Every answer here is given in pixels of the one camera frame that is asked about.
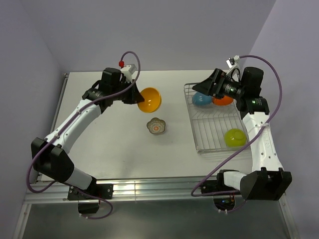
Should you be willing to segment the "blue ceramic bowl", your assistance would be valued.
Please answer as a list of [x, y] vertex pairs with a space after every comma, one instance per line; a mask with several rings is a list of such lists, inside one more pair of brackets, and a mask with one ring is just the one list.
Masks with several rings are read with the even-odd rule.
[[212, 103], [212, 96], [207, 96], [200, 92], [196, 92], [192, 96], [192, 103], [198, 107], [205, 107]]

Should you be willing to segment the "yellow orange bowl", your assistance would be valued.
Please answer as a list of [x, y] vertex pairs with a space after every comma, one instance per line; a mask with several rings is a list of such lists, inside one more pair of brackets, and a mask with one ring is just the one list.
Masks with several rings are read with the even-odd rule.
[[141, 91], [143, 102], [138, 103], [138, 108], [143, 113], [153, 113], [161, 106], [161, 95], [155, 88], [148, 87]]

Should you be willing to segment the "white bowl orange outside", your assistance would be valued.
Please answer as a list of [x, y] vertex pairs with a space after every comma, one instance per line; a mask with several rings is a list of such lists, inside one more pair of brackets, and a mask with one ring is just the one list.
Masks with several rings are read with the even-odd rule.
[[231, 97], [228, 97], [228, 96], [224, 96], [223, 98], [221, 99], [218, 99], [216, 97], [213, 97], [212, 98], [212, 102], [217, 105], [217, 106], [227, 106], [231, 103], [233, 103], [233, 98]]

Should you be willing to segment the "lime green bowl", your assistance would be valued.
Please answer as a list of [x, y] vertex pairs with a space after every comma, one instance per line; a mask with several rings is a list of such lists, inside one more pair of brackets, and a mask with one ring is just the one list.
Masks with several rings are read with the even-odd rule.
[[224, 134], [224, 141], [228, 147], [240, 147], [246, 144], [246, 134], [244, 131], [233, 128]]

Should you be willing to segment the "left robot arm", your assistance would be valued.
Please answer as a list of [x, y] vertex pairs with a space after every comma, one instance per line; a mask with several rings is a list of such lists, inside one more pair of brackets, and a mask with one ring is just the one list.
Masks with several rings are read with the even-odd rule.
[[45, 139], [36, 138], [31, 143], [33, 169], [54, 181], [79, 188], [86, 199], [95, 197], [96, 178], [76, 168], [68, 154], [82, 132], [114, 101], [129, 105], [144, 101], [132, 78], [136, 70], [134, 64], [121, 69], [106, 68], [70, 116]]

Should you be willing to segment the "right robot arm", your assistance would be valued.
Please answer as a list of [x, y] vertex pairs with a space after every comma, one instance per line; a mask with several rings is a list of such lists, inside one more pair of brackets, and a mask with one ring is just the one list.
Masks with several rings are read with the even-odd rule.
[[261, 97], [263, 70], [246, 67], [238, 82], [231, 75], [216, 68], [193, 90], [218, 99], [228, 96], [236, 101], [241, 120], [248, 133], [252, 154], [252, 171], [220, 170], [216, 190], [227, 194], [231, 189], [240, 192], [245, 200], [277, 201], [292, 182], [292, 174], [285, 171], [275, 150], [269, 122], [272, 119], [267, 100]]

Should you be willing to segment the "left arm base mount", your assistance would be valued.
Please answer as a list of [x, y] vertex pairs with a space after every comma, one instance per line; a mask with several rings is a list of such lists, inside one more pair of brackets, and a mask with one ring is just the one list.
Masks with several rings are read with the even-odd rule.
[[[103, 219], [113, 212], [113, 205], [108, 201], [113, 197], [113, 184], [97, 184], [93, 189], [82, 190], [74, 186], [69, 187], [67, 196], [68, 201], [78, 201], [78, 213], [80, 216], [91, 219]], [[101, 204], [105, 203], [110, 206], [109, 212], [104, 216], [94, 217]]]

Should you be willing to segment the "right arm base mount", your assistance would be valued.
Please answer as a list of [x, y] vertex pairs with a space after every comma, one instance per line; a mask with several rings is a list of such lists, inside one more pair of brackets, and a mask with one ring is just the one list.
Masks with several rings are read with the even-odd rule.
[[229, 213], [236, 210], [242, 203], [236, 202], [236, 196], [240, 195], [234, 188], [222, 185], [217, 179], [207, 180], [201, 184], [202, 194], [215, 193], [214, 205], [219, 213]]

